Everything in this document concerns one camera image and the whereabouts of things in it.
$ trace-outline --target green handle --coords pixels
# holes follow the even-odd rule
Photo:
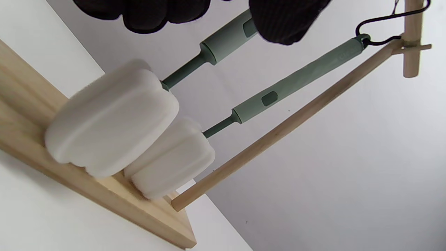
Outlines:
[[[201,42],[200,53],[163,80],[164,88],[172,88],[204,63],[217,64],[256,34],[251,13],[246,10]]]
[[[214,34],[206,38],[202,45],[206,46],[214,57],[212,65],[222,61],[244,43],[257,34],[254,21],[249,10],[244,11]]]
[[[362,41],[367,37],[368,35],[362,34],[348,40],[300,70],[236,106],[233,112],[238,115],[240,123],[248,121],[275,103],[288,97],[290,94],[293,94],[361,54],[365,48]]]

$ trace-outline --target wooden post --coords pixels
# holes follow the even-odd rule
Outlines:
[[[316,97],[310,103],[305,105],[302,109],[291,115],[273,130],[268,132],[265,136],[258,139],[245,150],[230,159],[217,170],[206,176],[204,179],[197,182],[184,193],[171,201],[173,208],[180,211],[187,205],[198,199],[201,195],[213,188],[220,181],[227,178],[229,175],[239,170],[242,166],[254,159],[256,156],[264,152],[270,146],[274,145],[280,139],[291,133],[294,129],[311,118],[318,111],[328,105],[331,101],[343,94],[346,90],[352,87],[355,83],[360,81],[363,77],[377,68],[385,60],[387,60],[394,50],[402,47],[401,40],[390,42],[372,57],[367,59],[364,63],[359,65],[356,69],[350,72],[347,76],[335,83],[332,87],[327,89],[321,95]]]
[[[406,0],[405,11],[413,11],[423,8],[424,0]],[[406,16],[404,18],[403,46],[406,48],[421,45],[421,27],[423,13]],[[420,51],[411,50],[404,53],[403,76],[413,78],[418,76],[420,68]]]

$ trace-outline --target hanging loop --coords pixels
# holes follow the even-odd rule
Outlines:
[[[413,11],[409,11],[409,12],[405,12],[405,13],[400,13],[400,14],[393,14],[390,16],[385,16],[385,17],[376,17],[376,18],[372,18],[372,19],[368,19],[365,20],[363,22],[361,22],[357,27],[356,27],[356,35],[359,36],[361,34],[360,29],[363,25],[365,24],[369,24],[369,23],[373,23],[373,22],[378,22],[378,21],[383,21],[383,20],[389,20],[389,19],[393,19],[393,18],[399,18],[399,17],[405,17],[405,16],[410,16],[410,15],[415,15],[415,14],[419,14],[425,10],[427,10],[427,8],[429,8],[430,6],[430,0],[426,0],[427,4],[424,8],[418,9],[418,10],[413,10]],[[372,46],[380,46],[380,45],[385,45],[388,42],[392,41],[392,40],[398,40],[401,39],[401,36],[392,36],[384,41],[380,41],[380,42],[373,42],[371,40],[364,40],[364,43],[367,45],[372,45]]]

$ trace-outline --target wooden peg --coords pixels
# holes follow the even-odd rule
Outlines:
[[[432,49],[432,44],[428,45],[421,45],[421,46],[415,46],[415,47],[408,47],[408,48],[399,48],[392,52],[392,55],[398,55],[403,54],[411,51],[421,51],[421,50],[430,50]]]

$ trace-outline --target glove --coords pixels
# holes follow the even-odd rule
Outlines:
[[[305,35],[331,0],[249,0],[259,34],[269,42],[290,45]],[[140,34],[161,30],[167,22],[181,24],[202,17],[211,0],[74,0],[87,15],[114,20]]]

